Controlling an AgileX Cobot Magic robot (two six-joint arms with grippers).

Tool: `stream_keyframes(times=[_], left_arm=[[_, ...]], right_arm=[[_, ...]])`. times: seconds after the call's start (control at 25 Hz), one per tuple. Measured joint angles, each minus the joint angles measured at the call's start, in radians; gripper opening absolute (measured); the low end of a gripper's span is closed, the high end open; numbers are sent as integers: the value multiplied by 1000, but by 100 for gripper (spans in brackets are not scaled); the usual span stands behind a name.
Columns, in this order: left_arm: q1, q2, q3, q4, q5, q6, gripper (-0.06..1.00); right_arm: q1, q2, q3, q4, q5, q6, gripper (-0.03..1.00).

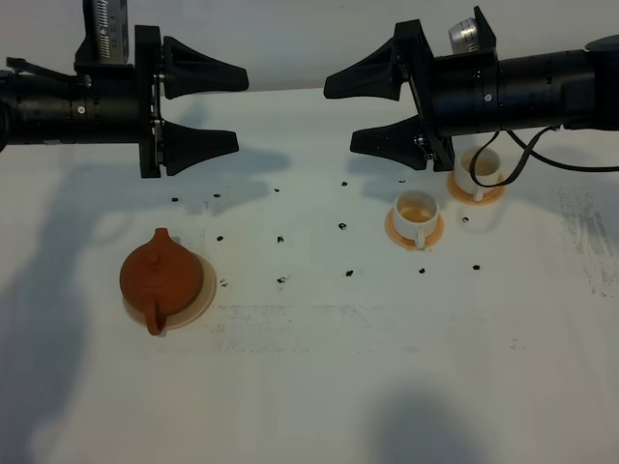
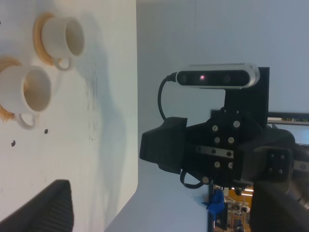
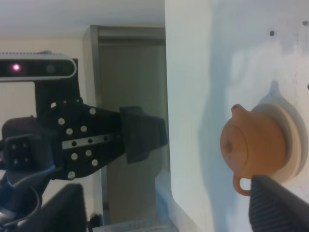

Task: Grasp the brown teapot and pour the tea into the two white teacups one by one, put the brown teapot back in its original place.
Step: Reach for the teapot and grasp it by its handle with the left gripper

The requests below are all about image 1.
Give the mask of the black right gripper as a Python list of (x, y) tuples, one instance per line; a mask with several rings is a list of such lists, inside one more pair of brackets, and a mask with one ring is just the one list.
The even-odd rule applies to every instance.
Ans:
[(430, 160), (435, 171), (453, 169), (452, 138), (481, 130), (483, 117), (497, 103), (496, 37), (481, 8), (475, 7), (473, 14), (480, 32), (480, 49), (475, 52), (435, 56), (421, 21), (415, 19), (396, 25), (395, 44), (389, 39), (367, 58), (327, 77), (323, 95), (328, 100), (368, 97), (398, 101), (398, 56), (406, 71), (417, 116), (355, 131), (352, 153), (415, 170), (425, 170)]

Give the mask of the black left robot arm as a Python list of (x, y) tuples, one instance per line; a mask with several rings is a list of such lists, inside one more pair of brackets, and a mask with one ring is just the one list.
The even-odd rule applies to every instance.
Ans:
[(136, 144), (144, 178), (174, 176), (205, 160), (238, 152), (229, 130), (197, 130), (164, 120), (161, 99), (248, 89), (245, 69), (134, 28), (132, 65), (96, 63), (85, 45), (73, 75), (10, 58), (1, 73), (1, 144)]

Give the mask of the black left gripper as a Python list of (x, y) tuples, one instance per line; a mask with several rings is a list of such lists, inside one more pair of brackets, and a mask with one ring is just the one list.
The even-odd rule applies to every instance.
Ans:
[[(160, 28), (136, 25), (135, 63), (105, 64), (100, 59), (93, 25), (74, 58), (74, 70), (82, 79), (85, 130), (78, 143), (139, 146), (143, 178), (159, 178), (157, 142), (154, 135), (155, 71), (163, 49), (164, 93), (169, 100), (198, 93), (243, 92), (249, 89), (248, 73), (208, 57), (165, 36)], [(237, 135), (228, 130), (197, 130), (166, 122), (162, 127), (163, 165), (168, 176), (206, 160), (239, 151)]]

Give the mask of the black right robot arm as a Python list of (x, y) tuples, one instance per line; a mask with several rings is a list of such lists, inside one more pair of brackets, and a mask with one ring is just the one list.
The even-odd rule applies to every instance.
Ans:
[(390, 126), (357, 130), (350, 150), (424, 170), (450, 171), (453, 137), (537, 127), (618, 128), (618, 39), (582, 49), (501, 60), (481, 9), (450, 31), (452, 54), (436, 56), (420, 20), (400, 22), (369, 57), (330, 75), (329, 100), (397, 101), (408, 83), (417, 113)]

